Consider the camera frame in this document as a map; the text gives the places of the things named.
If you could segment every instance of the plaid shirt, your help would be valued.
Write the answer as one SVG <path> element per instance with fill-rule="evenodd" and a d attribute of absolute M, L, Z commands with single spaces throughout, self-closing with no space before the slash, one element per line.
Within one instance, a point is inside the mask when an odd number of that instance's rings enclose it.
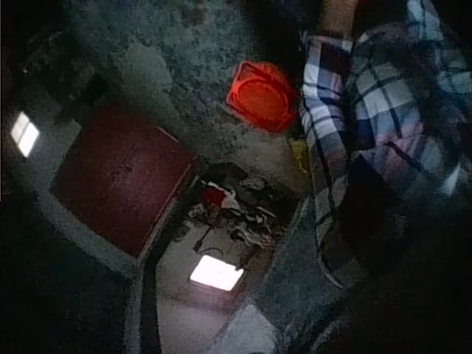
<path fill-rule="evenodd" d="M 470 205 L 472 57 L 426 0 L 355 43 L 308 45 L 300 116 L 316 254 L 343 287 L 387 266 L 413 230 Z"/>

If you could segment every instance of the yellow object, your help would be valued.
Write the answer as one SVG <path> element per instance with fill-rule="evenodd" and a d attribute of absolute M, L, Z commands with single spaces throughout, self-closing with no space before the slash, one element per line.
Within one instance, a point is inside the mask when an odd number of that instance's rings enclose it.
<path fill-rule="evenodd" d="M 308 145 L 305 139 L 290 139 L 288 141 L 294 157 L 303 173 L 310 173 L 310 159 L 308 157 Z"/>

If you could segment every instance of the red plastic lid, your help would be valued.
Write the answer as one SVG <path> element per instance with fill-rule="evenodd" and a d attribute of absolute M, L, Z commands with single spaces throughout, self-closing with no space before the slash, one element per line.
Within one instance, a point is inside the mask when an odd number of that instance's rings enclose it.
<path fill-rule="evenodd" d="M 297 98 L 275 65 L 245 60 L 237 68 L 226 103 L 252 124 L 280 132 L 294 118 Z"/>

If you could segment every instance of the fluorescent light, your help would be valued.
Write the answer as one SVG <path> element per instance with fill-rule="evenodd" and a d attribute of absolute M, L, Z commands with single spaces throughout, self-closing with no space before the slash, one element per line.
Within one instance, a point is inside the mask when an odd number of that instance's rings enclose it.
<path fill-rule="evenodd" d="M 13 126 L 13 129 L 12 129 L 12 138 L 13 140 L 15 140 L 17 144 L 19 144 L 20 139 L 23 136 L 24 129 L 27 127 L 29 122 L 30 122 L 30 119 L 27 117 L 27 115 L 24 112 L 21 112 L 18 115 L 15 125 Z"/>
<path fill-rule="evenodd" d="M 39 130 L 30 122 L 30 118 L 21 112 L 13 126 L 11 135 L 24 157 L 28 157 L 39 136 Z"/>
<path fill-rule="evenodd" d="M 230 291 L 242 277 L 243 273 L 243 269 L 236 271 L 234 265 L 204 255 L 190 276 L 190 280 L 212 286 L 213 288 Z"/>

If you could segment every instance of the cable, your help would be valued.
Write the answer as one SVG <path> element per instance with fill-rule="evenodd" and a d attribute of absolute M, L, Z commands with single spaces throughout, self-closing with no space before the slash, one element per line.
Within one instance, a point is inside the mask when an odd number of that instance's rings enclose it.
<path fill-rule="evenodd" d="M 218 247 L 209 247 L 207 249 L 202 249 L 201 251 L 197 252 L 197 254 L 203 254 L 204 252 L 207 251 L 218 251 L 221 254 L 221 257 L 224 257 L 224 252 L 222 249 L 219 249 Z"/>

